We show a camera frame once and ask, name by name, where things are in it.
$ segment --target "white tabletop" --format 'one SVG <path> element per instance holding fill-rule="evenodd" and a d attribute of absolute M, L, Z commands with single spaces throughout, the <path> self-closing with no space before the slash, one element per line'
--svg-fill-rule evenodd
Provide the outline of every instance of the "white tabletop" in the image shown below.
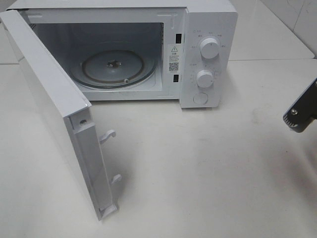
<path fill-rule="evenodd" d="M 314 54 L 260 1 L 231 0 L 239 17 L 230 60 L 312 59 Z M 16 63 L 0 26 L 0 64 Z"/>
<path fill-rule="evenodd" d="M 177 101 L 100 102 L 98 134 L 120 210 L 98 222 L 18 65 L 0 65 L 1 237 L 315 238 L 317 123 L 284 112 L 317 60 L 229 62 L 217 109 Z"/>

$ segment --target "white knob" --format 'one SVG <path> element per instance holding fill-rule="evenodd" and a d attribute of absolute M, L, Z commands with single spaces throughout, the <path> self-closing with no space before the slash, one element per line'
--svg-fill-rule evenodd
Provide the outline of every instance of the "white knob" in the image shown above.
<path fill-rule="evenodd" d="M 206 59 L 212 59 L 219 54 L 219 41 L 214 37 L 208 37 L 200 43 L 200 52 Z"/>
<path fill-rule="evenodd" d="M 213 84 L 213 74 L 208 70 L 199 71 L 196 80 L 199 87 L 209 88 Z"/>

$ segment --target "qr code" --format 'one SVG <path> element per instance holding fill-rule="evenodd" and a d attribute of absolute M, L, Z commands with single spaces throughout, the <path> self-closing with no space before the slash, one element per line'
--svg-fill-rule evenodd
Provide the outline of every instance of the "qr code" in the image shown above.
<path fill-rule="evenodd" d="M 169 63 L 169 71 L 178 71 L 179 63 Z"/>

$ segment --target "control panel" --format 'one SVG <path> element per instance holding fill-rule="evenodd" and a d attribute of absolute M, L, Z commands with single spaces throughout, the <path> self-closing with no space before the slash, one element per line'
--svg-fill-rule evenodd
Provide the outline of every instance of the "control panel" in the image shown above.
<path fill-rule="evenodd" d="M 227 67 L 237 13 L 189 13 L 188 21 L 181 107 L 217 107 L 221 73 Z"/>

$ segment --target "screw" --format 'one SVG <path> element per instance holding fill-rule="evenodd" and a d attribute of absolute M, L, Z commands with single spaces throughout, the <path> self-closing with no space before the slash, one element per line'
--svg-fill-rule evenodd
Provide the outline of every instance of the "screw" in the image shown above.
<path fill-rule="evenodd" d="M 292 115 L 297 115 L 297 114 L 298 114 L 298 111 L 293 108 L 293 109 L 291 110 L 291 114 L 292 114 Z"/>
<path fill-rule="evenodd" d="M 86 124 L 86 123 L 87 123 L 87 120 L 85 120 L 85 119 L 84 119 L 84 120 L 81 120 L 81 121 L 79 122 L 80 125 L 84 125 L 84 124 Z"/>

